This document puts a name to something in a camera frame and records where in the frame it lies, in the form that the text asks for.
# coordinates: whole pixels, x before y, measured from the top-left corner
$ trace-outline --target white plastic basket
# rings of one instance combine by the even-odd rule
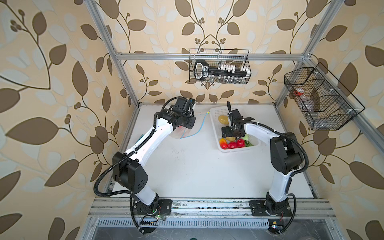
[[[245,110],[245,108],[242,106],[242,105],[234,105],[234,106],[231,106],[231,109],[238,109],[240,114],[246,118],[246,117],[250,117],[250,115],[248,114],[248,112]],[[214,129],[214,133],[215,133],[215,137],[217,139],[216,141],[216,144],[217,144],[217,147],[220,151],[222,152],[237,152],[237,151],[245,151],[245,150],[251,150],[253,149],[254,147],[256,147],[260,141],[259,139],[257,139],[256,137],[252,136],[252,135],[249,135],[249,142],[253,144],[253,146],[251,147],[239,147],[239,148],[232,148],[232,149],[222,149],[220,147],[220,144],[219,144],[219,140],[222,139],[222,135],[221,135],[221,127],[224,127],[226,125],[223,125],[221,124],[219,121],[218,121],[218,117],[220,115],[225,115],[227,116],[228,114],[228,108],[227,106],[222,106],[222,107],[216,107],[216,108],[211,108],[209,110],[209,116],[211,118],[211,122],[212,122],[212,127]]]

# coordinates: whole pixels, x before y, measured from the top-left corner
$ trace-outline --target red tomato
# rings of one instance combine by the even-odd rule
[[[245,141],[244,141],[244,139],[239,139],[239,140],[237,140],[237,147],[245,147]]]
[[[228,143],[228,148],[229,148],[229,149],[237,148],[237,144],[236,144],[236,142],[230,142],[230,143]]]
[[[220,139],[218,143],[220,144],[220,147],[222,149],[227,149],[228,148],[227,141],[224,138]]]

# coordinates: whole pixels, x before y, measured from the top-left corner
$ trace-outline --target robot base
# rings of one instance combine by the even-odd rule
[[[151,215],[153,213],[153,211],[150,209],[150,207],[151,206],[147,206],[142,202],[138,202],[138,203],[134,204],[134,206],[133,206],[134,210],[133,211],[136,215]],[[159,207],[159,209],[161,209],[160,210],[160,216],[169,215],[171,212],[171,209],[172,209],[172,200],[160,199],[157,207]]]
[[[292,216],[291,207],[288,203],[288,198],[282,202],[275,202],[269,192],[266,194],[266,200],[251,200],[249,206],[254,217],[268,217],[268,216]]]

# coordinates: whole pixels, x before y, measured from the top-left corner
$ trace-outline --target black wire basket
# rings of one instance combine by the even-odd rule
[[[251,77],[249,50],[189,50],[189,81],[206,83],[247,84]]]
[[[337,86],[325,78],[326,73],[335,78]],[[365,109],[321,63],[285,74],[284,84],[312,130],[339,130]]]

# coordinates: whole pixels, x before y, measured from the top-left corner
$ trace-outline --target wallpaper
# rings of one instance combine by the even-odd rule
[[[250,61],[248,84],[220,84],[189,79],[186,61],[127,60],[126,73],[143,103],[164,103],[184,96],[198,103],[272,103],[284,86],[284,74],[293,70],[292,61]]]
[[[383,13],[383,1],[345,1],[312,56],[366,106],[361,114],[381,132]],[[320,197],[330,200],[344,234],[351,240],[384,239],[383,156],[353,122],[338,131],[311,131],[291,97],[280,112],[307,151],[309,175]]]
[[[0,22],[0,239],[73,240],[133,106],[80,1],[0,0]]]
[[[122,53],[302,53],[327,0],[96,0]]]
[[[340,78],[384,133],[384,3],[364,2],[343,5],[312,57]]]

